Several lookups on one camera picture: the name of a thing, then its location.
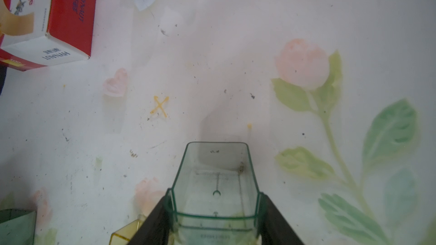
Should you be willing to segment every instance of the red cardboard box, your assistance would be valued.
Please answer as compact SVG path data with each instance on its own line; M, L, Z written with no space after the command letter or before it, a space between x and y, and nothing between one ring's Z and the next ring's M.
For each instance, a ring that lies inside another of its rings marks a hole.
M0 64L28 70L89 59L95 0L0 0Z

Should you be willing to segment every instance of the floral tablecloth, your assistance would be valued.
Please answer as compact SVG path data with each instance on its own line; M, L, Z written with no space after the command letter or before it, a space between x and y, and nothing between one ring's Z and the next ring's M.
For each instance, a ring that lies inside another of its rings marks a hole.
M97 0L90 60L8 70L0 209L37 209L36 244L107 244L188 142L243 141L305 244L435 244L435 18L434 0Z

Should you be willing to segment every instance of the white table surface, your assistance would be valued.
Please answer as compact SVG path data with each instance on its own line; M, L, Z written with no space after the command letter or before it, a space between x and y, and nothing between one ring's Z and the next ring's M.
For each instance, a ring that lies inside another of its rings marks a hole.
M402 167L413 172L418 203L393 244L417 244L436 214L435 22L435 0L156 0L142 12L133 0L97 0L89 60L8 70L0 96L0 199L12 192L15 207L31 208L32 195L46 191L52 218L38 235L55 229L55 244L108 244L140 213L135 186L156 178L155 190L170 187L188 142L243 141L260 190L305 244L356 244L318 204L325 192L358 206L346 189L295 177L274 160L301 145L341 175L320 121L289 110L272 89L274 57L304 38L342 56L342 99L331 121L356 179L373 118L402 98L418 112L413 155L375 170L364 188L384 228L384 183ZM104 96L104 80L121 67L129 74L127 94ZM169 97L168 118L150 116L154 95Z

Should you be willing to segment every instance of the clear plastic container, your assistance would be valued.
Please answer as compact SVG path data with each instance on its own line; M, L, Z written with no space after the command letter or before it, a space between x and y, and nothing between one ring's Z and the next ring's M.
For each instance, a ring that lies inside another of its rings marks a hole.
M166 196L176 243L255 243L260 194L247 144L189 143Z

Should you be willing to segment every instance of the yellow x mark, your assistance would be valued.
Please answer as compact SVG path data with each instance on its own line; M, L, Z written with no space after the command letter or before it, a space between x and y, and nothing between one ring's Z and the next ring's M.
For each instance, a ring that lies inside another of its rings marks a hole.
M157 102L157 107L156 108L154 108L151 112L150 112L150 114L154 114L156 111L157 111L157 109L161 109L162 110L162 112L163 112L163 115L166 117L166 112L163 110L163 108L162 108L162 104L164 104L166 101L168 101L169 100L169 97L167 96L165 99L164 99L164 101L162 101L162 103L160 103L158 100L157 100L157 98L158 98L158 96L154 96L154 100Z

